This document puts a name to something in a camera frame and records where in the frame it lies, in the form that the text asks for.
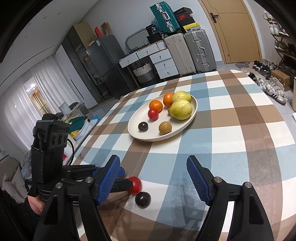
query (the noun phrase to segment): white tray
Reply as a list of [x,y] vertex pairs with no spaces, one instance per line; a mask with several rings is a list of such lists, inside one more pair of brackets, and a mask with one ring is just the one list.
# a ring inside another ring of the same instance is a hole
[[[161,103],[163,103],[163,97],[159,96],[155,100],[159,100]],[[161,141],[165,140],[167,138],[170,138],[182,130],[184,130],[194,119],[197,111],[197,101],[196,99],[191,96],[191,105],[192,105],[192,114],[191,117],[189,117],[186,120],[177,120],[173,117],[171,117],[168,114],[168,109],[166,107],[163,108],[163,110],[159,113],[159,117],[156,121],[151,121],[148,118],[148,111],[149,111],[149,103],[142,105],[130,118],[128,122],[128,132],[130,135],[136,139],[142,140],[142,141]],[[147,122],[148,123],[148,130],[146,132],[139,131],[138,125],[141,122]],[[170,133],[167,133],[165,135],[161,135],[159,133],[158,127],[159,125],[164,122],[168,121],[172,125],[172,131]]]

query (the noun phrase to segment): yellow-green fruit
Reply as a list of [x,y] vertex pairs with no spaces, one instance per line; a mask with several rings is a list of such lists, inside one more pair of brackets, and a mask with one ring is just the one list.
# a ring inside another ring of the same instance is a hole
[[191,113],[192,106],[187,100],[177,100],[170,107],[170,115],[177,120],[185,120]]
[[172,97],[172,103],[174,103],[176,100],[187,100],[188,102],[191,101],[191,95],[186,93],[185,91],[178,91],[174,93]]
[[172,125],[171,125],[171,123],[164,121],[159,125],[158,129],[159,129],[159,132],[162,135],[164,135],[164,134],[170,133],[172,131]]

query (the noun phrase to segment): brown round fruit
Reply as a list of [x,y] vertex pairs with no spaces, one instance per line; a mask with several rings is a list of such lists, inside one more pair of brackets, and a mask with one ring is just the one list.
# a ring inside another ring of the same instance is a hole
[[160,134],[164,135],[172,131],[172,125],[171,123],[164,121],[159,125],[158,129]]

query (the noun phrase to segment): orange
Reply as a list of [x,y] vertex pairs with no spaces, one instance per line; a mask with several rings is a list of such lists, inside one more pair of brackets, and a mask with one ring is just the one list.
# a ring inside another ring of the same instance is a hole
[[165,106],[171,106],[172,105],[172,97],[174,94],[172,93],[168,93],[165,94],[165,96],[163,97],[163,103]]
[[158,112],[161,112],[163,104],[159,100],[152,100],[149,104],[149,109],[156,109]]

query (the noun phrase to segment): gray refrigerator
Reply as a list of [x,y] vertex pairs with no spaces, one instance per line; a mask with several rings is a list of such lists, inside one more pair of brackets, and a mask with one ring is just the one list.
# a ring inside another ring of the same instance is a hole
[[99,37],[86,50],[102,83],[105,83],[113,96],[121,96],[137,88],[127,68],[121,68],[118,61],[125,54],[114,35]]

